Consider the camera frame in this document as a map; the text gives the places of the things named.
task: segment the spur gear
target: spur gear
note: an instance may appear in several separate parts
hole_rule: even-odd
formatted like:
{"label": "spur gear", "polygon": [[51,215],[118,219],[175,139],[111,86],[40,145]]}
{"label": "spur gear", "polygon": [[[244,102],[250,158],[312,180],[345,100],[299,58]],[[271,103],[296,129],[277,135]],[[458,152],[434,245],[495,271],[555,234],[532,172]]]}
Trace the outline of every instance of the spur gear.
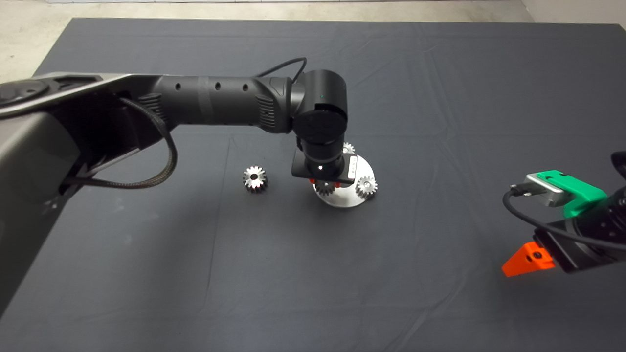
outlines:
{"label": "spur gear", "polygon": [[348,142],[344,142],[344,153],[352,153],[352,154],[356,154],[356,151],[354,149],[354,146],[351,145]]}
{"label": "spur gear", "polygon": [[326,181],[315,181],[315,190],[321,195],[329,195],[335,192],[335,185]]}
{"label": "spur gear", "polygon": [[376,193],[377,189],[378,189],[378,184],[376,183],[376,180],[374,180],[373,177],[369,177],[369,176],[361,177],[356,182],[356,193],[359,195],[359,197],[363,199],[368,199],[372,197]]}
{"label": "spur gear", "polygon": [[250,192],[261,192],[267,187],[265,170],[258,166],[251,166],[244,171],[244,186]]}

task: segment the black robotic arm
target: black robotic arm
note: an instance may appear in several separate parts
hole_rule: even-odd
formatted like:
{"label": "black robotic arm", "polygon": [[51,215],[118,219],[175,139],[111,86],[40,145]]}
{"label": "black robotic arm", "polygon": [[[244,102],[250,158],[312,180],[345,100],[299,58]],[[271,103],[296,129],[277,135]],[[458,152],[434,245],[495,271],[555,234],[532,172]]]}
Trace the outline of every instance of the black robotic arm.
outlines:
{"label": "black robotic arm", "polygon": [[[346,84],[315,70],[285,77],[61,73],[0,85],[0,315],[68,199],[82,185],[147,188],[173,171],[176,126],[256,126],[297,136],[295,177],[349,185]],[[96,180],[164,138],[167,167],[142,182]]]}

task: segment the white wall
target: white wall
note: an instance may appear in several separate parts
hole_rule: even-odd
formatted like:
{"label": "white wall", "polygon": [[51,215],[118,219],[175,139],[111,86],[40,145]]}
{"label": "white wall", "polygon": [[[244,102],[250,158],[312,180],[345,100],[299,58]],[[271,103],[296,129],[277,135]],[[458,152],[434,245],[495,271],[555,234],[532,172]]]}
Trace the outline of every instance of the white wall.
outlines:
{"label": "white wall", "polygon": [[536,22],[619,23],[626,28],[626,0],[522,0]]}

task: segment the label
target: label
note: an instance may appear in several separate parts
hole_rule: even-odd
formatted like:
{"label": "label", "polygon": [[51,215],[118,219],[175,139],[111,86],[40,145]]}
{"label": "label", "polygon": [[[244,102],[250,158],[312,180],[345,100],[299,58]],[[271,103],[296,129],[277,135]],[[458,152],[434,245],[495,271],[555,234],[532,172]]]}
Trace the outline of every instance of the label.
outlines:
{"label": "label", "polygon": [[356,155],[350,157],[350,165],[348,166],[348,178],[354,180],[356,178],[356,162],[359,159]]}

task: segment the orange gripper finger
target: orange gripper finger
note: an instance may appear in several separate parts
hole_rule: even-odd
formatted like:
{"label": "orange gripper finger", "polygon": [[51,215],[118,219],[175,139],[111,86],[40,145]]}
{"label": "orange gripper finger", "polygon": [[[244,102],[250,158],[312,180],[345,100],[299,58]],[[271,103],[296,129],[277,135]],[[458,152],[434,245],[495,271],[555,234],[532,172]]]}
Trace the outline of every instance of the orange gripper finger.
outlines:
{"label": "orange gripper finger", "polygon": [[511,259],[502,266],[502,271],[507,277],[511,277],[553,267],[555,267],[554,260],[548,251],[539,247],[535,242],[529,242],[513,254]]}

